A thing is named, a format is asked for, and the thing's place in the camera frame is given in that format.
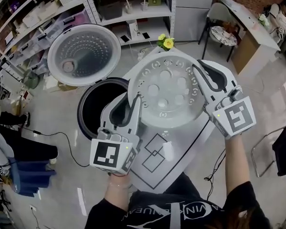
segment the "metal chair leg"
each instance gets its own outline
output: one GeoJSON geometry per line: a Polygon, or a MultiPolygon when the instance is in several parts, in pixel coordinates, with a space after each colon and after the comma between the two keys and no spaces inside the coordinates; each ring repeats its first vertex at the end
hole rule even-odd
{"type": "Polygon", "coordinates": [[[206,36],[206,40],[205,40],[205,45],[204,45],[204,52],[202,54],[202,58],[201,59],[204,59],[204,55],[205,55],[205,50],[206,50],[206,46],[208,44],[208,41],[209,41],[209,37],[210,37],[210,30],[211,30],[211,27],[208,28],[207,30],[207,36],[206,36]]]}
{"type": "Polygon", "coordinates": [[[281,128],[279,128],[279,129],[277,129],[277,130],[274,130],[274,131],[272,131],[272,132],[266,134],[266,135],[263,136],[263,137],[257,142],[257,144],[255,144],[255,145],[253,146],[253,148],[251,149],[251,158],[252,158],[252,162],[253,162],[255,174],[256,174],[256,176],[257,176],[258,178],[262,177],[262,176],[266,173],[266,171],[273,165],[273,163],[275,162],[275,160],[271,161],[271,163],[266,167],[266,169],[265,169],[261,174],[258,173],[258,171],[257,171],[257,166],[256,166],[256,162],[255,162],[255,159],[254,159],[254,150],[255,150],[256,146],[259,145],[260,142],[261,142],[265,137],[269,136],[270,134],[272,134],[272,133],[274,133],[274,132],[283,130],[285,127],[286,127],[286,125],[283,126],[283,127],[281,127],[281,128]]]}
{"type": "Polygon", "coordinates": [[[234,47],[235,47],[235,46],[233,46],[233,47],[231,48],[231,51],[230,51],[229,56],[228,56],[228,58],[227,58],[227,62],[229,62],[229,60],[230,60],[230,58],[231,58],[232,52],[233,52],[233,50],[234,50],[234,47]]]}
{"type": "Polygon", "coordinates": [[[202,38],[204,37],[204,32],[205,32],[205,31],[206,31],[206,29],[207,29],[207,25],[208,25],[208,22],[206,21],[206,22],[205,22],[205,25],[204,25],[204,30],[203,30],[203,31],[202,31],[202,33],[201,33],[201,36],[200,36],[200,39],[199,39],[198,45],[200,45],[201,40],[202,40],[202,38]]]}

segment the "gray floor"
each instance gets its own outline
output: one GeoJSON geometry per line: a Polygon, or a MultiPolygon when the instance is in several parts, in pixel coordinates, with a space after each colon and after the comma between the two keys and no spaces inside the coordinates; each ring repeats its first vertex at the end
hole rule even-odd
{"type": "MultiPolygon", "coordinates": [[[[181,51],[194,58],[201,58],[203,45],[199,46],[196,42],[179,44],[177,48],[181,51]]],[[[137,63],[138,51],[148,46],[145,44],[133,46],[133,54],[128,47],[123,48],[120,63],[111,76],[122,77],[137,63]]],[[[205,59],[225,65],[236,75],[232,62],[225,61],[228,53],[228,48],[219,48],[218,44],[211,42],[205,59]]],[[[279,57],[281,59],[278,58],[274,63],[268,64],[252,79],[252,82],[238,82],[244,87],[244,93],[250,96],[257,118],[257,125],[243,134],[251,180],[257,199],[273,226],[286,217],[286,177],[278,177],[276,165],[273,165],[262,178],[257,178],[250,159],[250,149],[264,134],[286,124],[286,60],[282,55],[279,57]]],[[[86,165],[89,162],[90,142],[81,133],[76,119],[77,104],[84,90],[85,88],[79,88],[51,94],[36,90],[39,93],[35,95],[27,109],[31,112],[31,129],[44,134],[65,132],[70,138],[75,158],[86,165]]],[[[4,186],[7,197],[12,202],[11,215],[16,225],[18,228],[36,228],[36,220],[29,207],[32,204],[37,208],[35,214],[41,229],[45,229],[44,226],[51,229],[84,228],[87,217],[79,204],[78,188],[83,191],[85,208],[89,213],[91,207],[103,198],[107,174],[92,167],[77,166],[70,156],[64,136],[34,137],[29,132],[23,134],[27,138],[56,145],[59,149],[59,159],[55,167],[57,175],[51,178],[49,188],[40,189],[40,197],[19,196],[8,186],[4,186]]],[[[271,144],[277,136],[276,134],[270,136],[259,146],[256,152],[259,170],[265,168],[271,161],[273,155],[271,144]]],[[[212,172],[215,161],[223,149],[224,139],[216,129],[207,140],[199,158],[193,160],[185,171],[203,198],[206,198],[210,189],[210,183],[204,181],[204,177],[212,172]]],[[[214,181],[214,191],[210,200],[223,206],[226,196],[224,165],[216,173],[214,181]]]]}

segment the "power outlet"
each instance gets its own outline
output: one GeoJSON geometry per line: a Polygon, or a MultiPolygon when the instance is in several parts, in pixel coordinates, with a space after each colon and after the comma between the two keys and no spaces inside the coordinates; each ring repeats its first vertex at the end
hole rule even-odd
{"type": "Polygon", "coordinates": [[[34,207],[33,205],[30,205],[30,209],[36,211],[36,207],[34,207]]]}

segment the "white table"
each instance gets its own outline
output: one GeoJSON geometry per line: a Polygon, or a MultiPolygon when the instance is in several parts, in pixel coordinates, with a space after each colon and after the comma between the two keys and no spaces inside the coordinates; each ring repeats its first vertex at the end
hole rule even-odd
{"type": "Polygon", "coordinates": [[[243,5],[233,0],[220,0],[247,32],[235,51],[232,61],[238,75],[250,80],[260,72],[277,51],[277,43],[272,39],[257,18],[243,5]]]}
{"type": "MultiPolygon", "coordinates": [[[[156,47],[150,54],[163,50],[156,47]]],[[[123,78],[130,80],[134,66],[123,78]]],[[[195,121],[173,130],[148,127],[141,136],[143,143],[135,159],[130,176],[132,183],[140,191],[163,193],[179,177],[197,153],[204,147],[215,125],[202,113],[195,121]],[[172,142],[174,157],[165,159],[163,143],[172,142]]]]}

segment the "white refrigerator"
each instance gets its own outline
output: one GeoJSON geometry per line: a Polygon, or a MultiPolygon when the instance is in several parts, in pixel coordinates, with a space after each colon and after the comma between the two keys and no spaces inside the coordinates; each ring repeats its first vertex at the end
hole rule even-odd
{"type": "Polygon", "coordinates": [[[176,0],[175,40],[199,40],[211,5],[212,0],[176,0]]]}

